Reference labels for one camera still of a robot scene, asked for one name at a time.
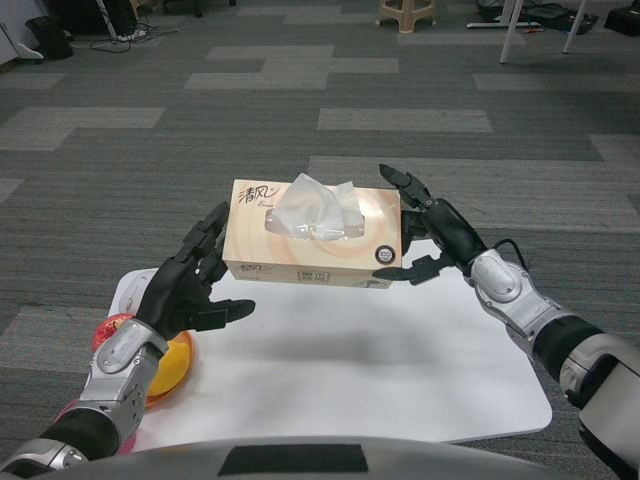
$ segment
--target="white wall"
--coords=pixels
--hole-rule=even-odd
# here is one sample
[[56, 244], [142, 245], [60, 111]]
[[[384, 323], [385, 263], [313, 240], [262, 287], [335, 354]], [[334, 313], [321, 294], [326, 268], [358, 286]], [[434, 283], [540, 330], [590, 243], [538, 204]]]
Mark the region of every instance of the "white wall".
[[24, 22], [46, 15], [45, 12], [40, 0], [0, 0], [0, 21], [4, 24], [3, 28], [14, 43], [24, 43], [29, 48], [36, 47], [38, 41]]
[[0, 29], [0, 65], [16, 58], [18, 54], [4, 31]]

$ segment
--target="robotic arm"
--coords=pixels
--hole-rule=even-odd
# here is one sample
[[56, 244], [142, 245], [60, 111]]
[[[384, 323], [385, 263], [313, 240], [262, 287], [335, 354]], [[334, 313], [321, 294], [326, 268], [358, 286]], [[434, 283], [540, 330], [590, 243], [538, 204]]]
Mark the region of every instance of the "robotic arm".
[[[498, 245], [487, 248], [455, 208], [432, 197], [416, 177], [385, 165], [380, 171], [414, 209], [402, 215], [403, 253], [414, 236], [426, 234], [442, 253], [374, 276], [418, 285], [443, 268], [459, 268], [484, 310], [505, 324], [515, 344], [560, 383], [580, 410], [587, 446], [621, 479], [638, 479], [640, 351], [540, 294], [521, 255], [521, 265], [504, 261]], [[209, 301], [212, 284], [226, 272], [218, 236], [228, 213], [222, 204], [193, 227], [182, 249], [151, 279], [136, 318], [95, 352], [78, 403], [0, 466], [0, 477], [29, 478], [114, 455], [140, 424], [166, 342], [182, 330], [224, 328], [253, 312], [249, 300]]]
[[403, 212], [403, 249], [412, 236], [427, 233], [442, 254], [437, 260], [420, 258], [409, 269], [385, 268], [374, 276], [418, 285], [445, 267], [459, 268], [482, 308], [505, 324], [513, 342], [541, 364], [580, 409], [580, 436], [591, 451], [621, 479], [637, 479], [640, 350], [538, 292], [524, 264], [506, 262], [495, 248], [487, 248], [458, 211], [446, 200], [433, 198], [416, 177], [387, 165], [380, 165], [380, 173], [415, 209]]
[[167, 341], [183, 330], [224, 328], [253, 312], [251, 300], [209, 301], [212, 284], [227, 270], [224, 239], [218, 237], [228, 215], [228, 204], [220, 204], [191, 229], [180, 251], [147, 286], [136, 318], [126, 321], [93, 355], [76, 405], [40, 438], [22, 445], [0, 472], [29, 478], [114, 455], [142, 421]]

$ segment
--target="beige plastic stool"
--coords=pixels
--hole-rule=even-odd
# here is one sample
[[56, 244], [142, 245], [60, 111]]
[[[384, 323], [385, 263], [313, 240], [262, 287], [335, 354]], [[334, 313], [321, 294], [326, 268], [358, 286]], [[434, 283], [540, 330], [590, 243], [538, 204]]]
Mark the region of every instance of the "beige plastic stool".
[[436, 0], [380, 0], [378, 16], [378, 26], [383, 18], [391, 17], [398, 21], [400, 33], [413, 33], [421, 18], [429, 17], [432, 24], [436, 23]]

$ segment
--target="light gray carpet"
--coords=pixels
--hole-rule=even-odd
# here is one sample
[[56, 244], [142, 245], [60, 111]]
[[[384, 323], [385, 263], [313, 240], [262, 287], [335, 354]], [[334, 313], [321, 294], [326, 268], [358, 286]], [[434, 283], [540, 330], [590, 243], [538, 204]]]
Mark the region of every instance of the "light gray carpet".
[[[83, 40], [0, 75], [0, 457], [77, 396], [118, 279], [237, 177], [410, 169], [488, 242], [516, 239], [546, 294], [640, 341], [640, 39], [602, 28], [624, 2], [589, 2], [601, 20], [568, 56], [563, 33], [518, 34], [506, 66], [503, 33], [464, 28], [471, 0], [408, 36], [375, 3], [221, 0], [152, 18], [185, 29], [125, 54]], [[539, 377], [552, 425], [472, 445], [614, 478]]]

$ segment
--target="barcode label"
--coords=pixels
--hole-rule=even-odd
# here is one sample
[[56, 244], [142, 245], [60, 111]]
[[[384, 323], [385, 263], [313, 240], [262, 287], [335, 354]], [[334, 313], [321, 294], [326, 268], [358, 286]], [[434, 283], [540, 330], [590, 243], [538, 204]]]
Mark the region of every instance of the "barcode label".
[[329, 272], [298, 272], [300, 283], [329, 283]]

